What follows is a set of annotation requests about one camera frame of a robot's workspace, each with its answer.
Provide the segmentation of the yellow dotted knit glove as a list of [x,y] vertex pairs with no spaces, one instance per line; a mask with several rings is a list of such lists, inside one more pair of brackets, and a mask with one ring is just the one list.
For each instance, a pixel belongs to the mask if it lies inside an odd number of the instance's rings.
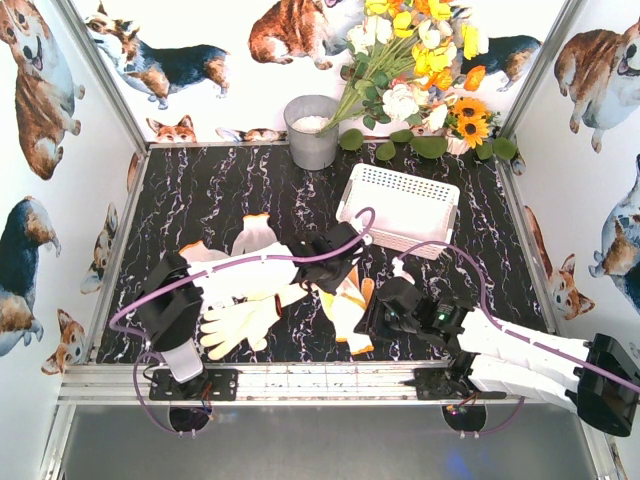
[[318,290],[322,309],[334,325],[336,341],[347,343],[352,356],[374,350],[368,335],[355,332],[372,300],[374,288],[371,278],[360,281],[358,267],[354,266],[335,294]]

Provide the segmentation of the white plastic storage basket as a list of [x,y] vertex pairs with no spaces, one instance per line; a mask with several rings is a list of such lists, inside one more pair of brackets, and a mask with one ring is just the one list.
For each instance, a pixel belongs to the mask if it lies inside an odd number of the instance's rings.
[[451,240],[459,196],[459,188],[451,184],[359,163],[351,171],[336,220],[350,221],[371,207],[374,244],[402,252],[426,241],[413,254],[435,260],[443,248],[434,243]]

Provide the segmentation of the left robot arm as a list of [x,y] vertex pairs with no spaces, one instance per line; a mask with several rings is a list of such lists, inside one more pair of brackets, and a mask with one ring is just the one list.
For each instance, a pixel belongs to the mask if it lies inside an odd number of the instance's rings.
[[265,349],[284,308],[313,291],[337,292],[362,253],[360,232],[341,222],[326,233],[273,241],[251,253],[201,262],[166,255],[138,295],[137,313],[152,348],[180,384],[204,374],[197,331],[216,360],[242,342]]

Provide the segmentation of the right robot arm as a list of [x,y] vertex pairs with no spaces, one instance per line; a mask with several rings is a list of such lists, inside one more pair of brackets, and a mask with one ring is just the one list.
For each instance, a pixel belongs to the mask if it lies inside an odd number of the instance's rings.
[[468,302],[432,299],[404,277],[380,287],[365,280],[362,293],[367,310],[357,333],[388,342],[412,336],[449,354],[440,372],[420,372],[410,381],[419,397],[537,399],[606,434],[630,435],[639,369],[613,337],[569,339],[490,320]]

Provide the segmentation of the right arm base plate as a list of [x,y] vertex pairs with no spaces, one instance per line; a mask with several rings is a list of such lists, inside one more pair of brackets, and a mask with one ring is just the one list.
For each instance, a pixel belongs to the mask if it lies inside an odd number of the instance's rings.
[[466,380],[449,379],[444,369],[415,369],[411,384],[419,400],[464,400],[474,395],[478,400],[502,400],[507,397],[504,392],[481,391]]

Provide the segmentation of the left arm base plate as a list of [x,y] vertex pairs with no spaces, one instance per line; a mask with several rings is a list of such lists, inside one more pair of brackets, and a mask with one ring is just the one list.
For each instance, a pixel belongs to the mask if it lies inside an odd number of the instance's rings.
[[149,399],[152,401],[234,401],[239,371],[206,367],[201,374],[180,383],[169,369],[153,373]]

